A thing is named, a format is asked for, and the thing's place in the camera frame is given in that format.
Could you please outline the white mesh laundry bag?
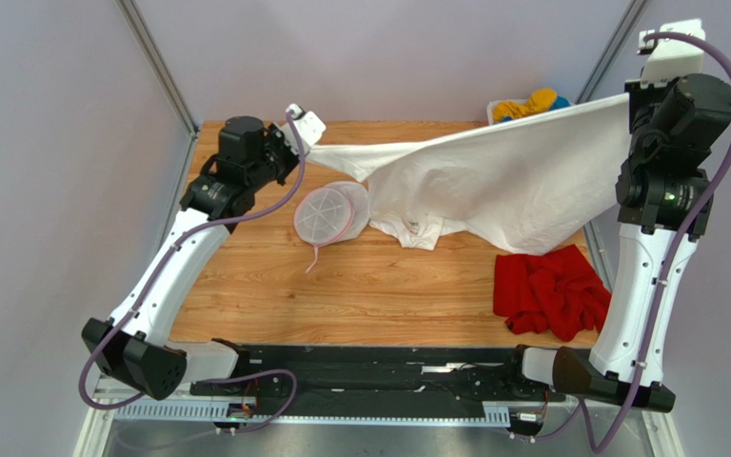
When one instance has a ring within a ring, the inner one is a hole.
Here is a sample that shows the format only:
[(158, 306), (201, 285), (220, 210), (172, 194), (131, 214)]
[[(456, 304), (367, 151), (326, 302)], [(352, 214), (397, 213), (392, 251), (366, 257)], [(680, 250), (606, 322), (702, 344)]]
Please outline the white mesh laundry bag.
[(313, 248), (310, 273), (321, 248), (357, 238), (369, 223), (368, 190), (361, 183), (337, 181), (311, 191), (297, 206), (293, 226)]

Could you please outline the white Coca-Cola print t-shirt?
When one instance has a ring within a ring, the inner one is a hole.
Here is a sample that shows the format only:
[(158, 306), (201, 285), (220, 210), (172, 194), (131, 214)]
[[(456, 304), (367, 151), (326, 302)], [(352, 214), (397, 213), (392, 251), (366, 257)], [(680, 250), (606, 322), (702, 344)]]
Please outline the white Coca-Cola print t-shirt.
[(316, 146), (311, 163), (368, 188), (369, 224), (404, 248), (466, 231), (549, 252), (614, 206), (629, 98), (603, 98), (426, 141)]

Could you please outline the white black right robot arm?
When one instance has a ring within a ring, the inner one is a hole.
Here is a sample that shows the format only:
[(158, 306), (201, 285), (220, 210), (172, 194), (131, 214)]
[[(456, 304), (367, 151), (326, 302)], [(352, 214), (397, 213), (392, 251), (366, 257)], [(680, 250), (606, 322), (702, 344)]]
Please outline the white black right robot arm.
[(514, 349), (513, 393), (551, 387), (620, 407), (670, 411), (663, 347), (679, 282), (706, 232), (711, 182), (702, 168), (731, 124), (731, 83), (688, 74), (660, 88), (626, 85), (629, 152), (616, 185), (620, 260), (610, 308), (588, 355)]

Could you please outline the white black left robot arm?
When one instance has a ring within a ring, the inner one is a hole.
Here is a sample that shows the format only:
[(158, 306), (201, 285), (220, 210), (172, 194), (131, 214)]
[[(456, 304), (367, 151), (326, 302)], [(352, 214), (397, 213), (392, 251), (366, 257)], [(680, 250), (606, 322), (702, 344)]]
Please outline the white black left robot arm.
[(93, 368), (144, 396), (164, 400), (182, 384), (224, 381), (240, 357), (232, 343), (173, 344), (177, 314), (210, 258), (239, 224), (283, 207), (297, 192), (309, 150), (325, 124), (296, 105), (282, 125), (252, 116), (226, 120), (210, 156), (187, 186), (174, 223), (129, 296), (105, 320), (82, 329), (89, 350), (78, 393), (89, 407), (106, 410), (87, 389)]

